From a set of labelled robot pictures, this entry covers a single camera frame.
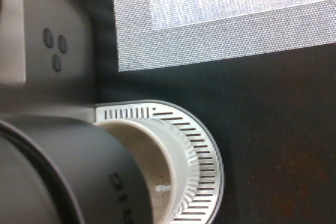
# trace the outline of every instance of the white mesh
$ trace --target white mesh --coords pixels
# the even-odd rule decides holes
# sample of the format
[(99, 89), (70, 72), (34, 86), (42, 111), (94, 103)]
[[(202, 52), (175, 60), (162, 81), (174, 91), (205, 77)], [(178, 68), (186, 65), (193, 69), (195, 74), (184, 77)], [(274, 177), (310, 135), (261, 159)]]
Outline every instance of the white mesh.
[(277, 4), (256, 4), (267, 0), (238, 1), (246, 5), (228, 7), (231, 11), (225, 11), (219, 0), (193, 0), (198, 4), (190, 0), (114, 0), (120, 71), (186, 65), (334, 42), (336, 0), (273, 0)]

